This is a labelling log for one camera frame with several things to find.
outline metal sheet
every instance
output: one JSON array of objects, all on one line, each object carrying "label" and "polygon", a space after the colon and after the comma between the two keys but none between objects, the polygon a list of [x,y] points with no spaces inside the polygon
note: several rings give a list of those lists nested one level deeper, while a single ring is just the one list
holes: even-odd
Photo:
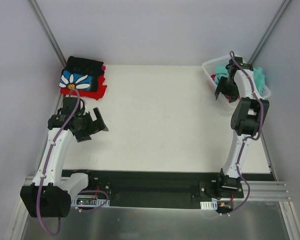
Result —
[{"label": "metal sheet", "polygon": [[[55,231],[57,219],[45,224]],[[248,202],[228,216],[213,210],[108,207],[92,213],[72,210],[57,237],[48,236],[28,218],[22,240],[288,240],[277,202]]]}]

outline flower graphic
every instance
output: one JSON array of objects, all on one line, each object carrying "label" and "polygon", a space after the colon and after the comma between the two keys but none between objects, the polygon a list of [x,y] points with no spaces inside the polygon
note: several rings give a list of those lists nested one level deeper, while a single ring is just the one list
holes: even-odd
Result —
[{"label": "flower graphic", "polygon": [[88,75],[82,76],[79,74],[71,74],[68,71],[64,71],[61,76],[59,87],[67,89],[89,90],[91,87],[91,77]]}]

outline teal cloth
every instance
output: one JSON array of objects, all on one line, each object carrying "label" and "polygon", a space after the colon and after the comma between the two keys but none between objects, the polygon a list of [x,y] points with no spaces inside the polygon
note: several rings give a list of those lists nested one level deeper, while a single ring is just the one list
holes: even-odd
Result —
[{"label": "teal cloth", "polygon": [[[216,66],[215,67],[215,78],[214,82],[218,85],[221,77],[229,77],[228,70],[225,66]],[[259,94],[262,93],[264,86],[265,86],[265,78],[266,76],[263,73],[262,67],[254,67],[253,68],[253,79],[256,89],[258,90]]]}]

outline white tabletop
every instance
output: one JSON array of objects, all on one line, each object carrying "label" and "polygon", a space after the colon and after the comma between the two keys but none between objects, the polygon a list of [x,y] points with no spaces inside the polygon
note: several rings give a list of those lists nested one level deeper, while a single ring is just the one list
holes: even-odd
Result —
[{"label": "white tabletop", "polygon": [[[64,169],[219,172],[227,160],[231,114],[215,101],[199,66],[107,65],[98,107],[109,132],[69,145]],[[260,140],[244,173],[269,173]]]}]

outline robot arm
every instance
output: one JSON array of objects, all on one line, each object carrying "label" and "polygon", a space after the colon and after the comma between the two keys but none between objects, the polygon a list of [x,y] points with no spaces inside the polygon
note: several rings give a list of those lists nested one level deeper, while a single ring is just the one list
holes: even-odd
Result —
[{"label": "robot arm", "polygon": [[252,137],[258,134],[261,122],[261,106],[256,97],[263,105],[262,122],[269,108],[269,101],[261,99],[260,94],[256,91],[252,65],[243,63],[241,57],[234,57],[234,59],[249,75],[252,85],[248,77],[231,59],[226,66],[229,77],[222,77],[215,91],[216,98],[218,98],[219,93],[222,93],[229,98],[229,102],[236,101],[240,96],[240,101],[231,118],[233,138],[228,158],[216,183],[212,187],[207,187],[208,194],[216,198],[224,196],[224,192],[236,193],[238,189],[242,189],[241,176],[238,170],[240,172],[242,170],[246,152]]},{"label": "robot arm", "polygon": [[[85,109],[84,102],[81,101],[73,117],[56,138],[62,125],[74,111],[76,102],[76,97],[65,97],[62,108],[48,120],[48,139],[41,164],[32,184],[21,188],[20,196],[31,217],[37,217],[36,202],[42,177],[44,177],[40,194],[42,217],[66,217],[70,211],[71,200],[81,190],[92,184],[90,183],[91,178],[86,173],[74,173],[67,181],[61,182],[62,169],[72,136],[75,136],[77,142],[82,142],[90,140],[90,135],[99,131],[108,131],[98,108],[93,109],[96,116],[96,120],[93,121],[90,113]],[[49,151],[51,151],[49,161],[45,175],[43,175]]]}]

